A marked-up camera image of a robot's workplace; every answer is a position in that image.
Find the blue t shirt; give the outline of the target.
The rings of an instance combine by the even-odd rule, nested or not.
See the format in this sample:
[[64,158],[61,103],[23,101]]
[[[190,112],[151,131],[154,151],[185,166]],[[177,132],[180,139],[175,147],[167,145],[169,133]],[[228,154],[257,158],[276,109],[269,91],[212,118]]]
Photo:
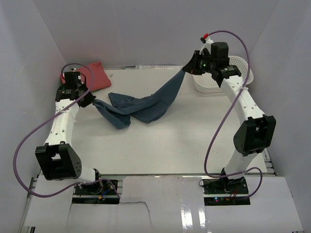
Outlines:
[[165,115],[175,101],[184,77],[185,72],[180,70],[155,93],[141,99],[111,92],[108,94],[110,104],[95,99],[93,106],[118,130],[129,127],[131,117],[148,124]]

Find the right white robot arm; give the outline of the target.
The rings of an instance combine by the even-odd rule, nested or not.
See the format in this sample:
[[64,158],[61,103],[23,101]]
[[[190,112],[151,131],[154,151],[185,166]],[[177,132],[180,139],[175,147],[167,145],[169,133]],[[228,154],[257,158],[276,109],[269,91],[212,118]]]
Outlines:
[[209,40],[183,68],[192,75],[210,73],[239,118],[240,127],[233,137],[235,150],[219,181],[220,189],[227,194],[237,188],[252,160],[270,146],[276,126],[274,116],[266,115],[251,97],[239,68],[230,64],[228,50],[226,42]]

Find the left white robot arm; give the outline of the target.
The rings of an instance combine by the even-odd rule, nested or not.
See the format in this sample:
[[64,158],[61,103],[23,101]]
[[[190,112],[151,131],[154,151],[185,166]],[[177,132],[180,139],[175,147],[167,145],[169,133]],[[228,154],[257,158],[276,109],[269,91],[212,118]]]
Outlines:
[[102,190],[103,182],[98,179],[96,170],[82,165],[80,157],[72,148],[72,135],[75,118],[80,110],[90,105],[95,96],[85,92],[87,86],[78,71],[64,73],[62,84],[55,97],[55,114],[50,134],[43,146],[35,150],[35,156],[46,180],[73,180],[86,183],[86,188],[93,194]]

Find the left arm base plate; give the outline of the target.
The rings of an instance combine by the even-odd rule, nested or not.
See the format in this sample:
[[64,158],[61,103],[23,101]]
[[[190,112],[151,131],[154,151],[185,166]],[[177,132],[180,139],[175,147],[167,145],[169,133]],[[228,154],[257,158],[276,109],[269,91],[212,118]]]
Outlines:
[[118,180],[101,181],[92,185],[75,186],[73,204],[119,204],[114,190],[118,189]]

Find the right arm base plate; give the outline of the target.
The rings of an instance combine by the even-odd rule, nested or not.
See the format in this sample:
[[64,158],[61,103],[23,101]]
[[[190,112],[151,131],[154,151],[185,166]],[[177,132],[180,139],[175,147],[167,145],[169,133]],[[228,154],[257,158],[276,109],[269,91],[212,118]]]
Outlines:
[[201,179],[205,206],[250,205],[249,190],[244,176],[238,179]]

